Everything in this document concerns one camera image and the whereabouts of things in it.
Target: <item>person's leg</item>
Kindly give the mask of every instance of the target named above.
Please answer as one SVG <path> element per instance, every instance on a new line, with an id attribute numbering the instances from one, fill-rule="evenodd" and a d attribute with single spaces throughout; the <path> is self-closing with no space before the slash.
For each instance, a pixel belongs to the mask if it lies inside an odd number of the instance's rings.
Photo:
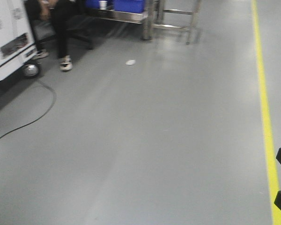
<path id="1" fill-rule="evenodd" d="M 67 47 L 67 20 L 73 15 L 73 4 L 69 0 L 59 0 L 51 10 L 51 23 L 56 33 L 58 58 L 62 59 L 60 69 L 72 69 Z"/>
<path id="2" fill-rule="evenodd" d="M 38 40 L 33 20 L 39 20 L 39 14 L 41 12 L 41 6 L 37 0 L 28 0 L 25 1 L 25 8 L 28 16 L 28 22 L 31 28 L 32 36 L 35 40 L 35 45 L 37 47 L 37 54 L 34 59 L 45 58 L 49 53 L 44 49 L 43 44 Z"/>

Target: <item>white sneaker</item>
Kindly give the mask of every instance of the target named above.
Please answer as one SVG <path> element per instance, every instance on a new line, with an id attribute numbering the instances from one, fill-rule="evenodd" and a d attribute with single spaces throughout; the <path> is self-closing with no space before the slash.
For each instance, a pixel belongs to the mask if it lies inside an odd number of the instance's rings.
<path id="1" fill-rule="evenodd" d="M 33 57 L 33 59 L 34 60 L 43 59 L 43 58 L 46 58 L 48 55 L 49 55 L 49 53 L 47 52 L 47 50 L 42 49 L 37 52 L 37 54 Z"/>
<path id="2" fill-rule="evenodd" d="M 72 61 L 69 55 L 61 59 L 60 70 L 63 72 L 69 71 L 73 68 Z"/>

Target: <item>white cart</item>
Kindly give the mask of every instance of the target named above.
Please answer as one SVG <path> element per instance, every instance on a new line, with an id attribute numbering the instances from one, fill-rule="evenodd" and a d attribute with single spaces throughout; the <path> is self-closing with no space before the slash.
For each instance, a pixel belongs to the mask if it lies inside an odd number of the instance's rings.
<path id="1" fill-rule="evenodd" d="M 39 75 L 34 42 L 23 0 L 0 0 L 0 81 L 20 68 L 26 78 Z"/>

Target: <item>blue plastic crate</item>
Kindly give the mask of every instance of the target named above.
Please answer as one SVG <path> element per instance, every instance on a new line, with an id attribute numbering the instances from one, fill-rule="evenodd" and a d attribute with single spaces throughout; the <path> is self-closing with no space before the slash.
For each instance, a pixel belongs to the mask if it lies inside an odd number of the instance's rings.
<path id="1" fill-rule="evenodd" d="M 128 13 L 142 13 L 145 0 L 114 0 L 114 10 Z"/>
<path id="2" fill-rule="evenodd" d="M 110 6 L 112 4 L 112 0 L 107 0 L 107 5 Z M 85 6 L 87 8 L 100 8 L 99 0 L 86 0 Z"/>

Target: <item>white cup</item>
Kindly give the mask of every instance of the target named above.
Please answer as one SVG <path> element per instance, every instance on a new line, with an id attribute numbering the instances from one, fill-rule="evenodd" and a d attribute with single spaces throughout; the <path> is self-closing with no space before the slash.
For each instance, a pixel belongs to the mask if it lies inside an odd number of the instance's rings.
<path id="1" fill-rule="evenodd" d="M 106 9 L 107 1 L 100 0 L 99 4 L 100 4 L 100 9 Z"/>

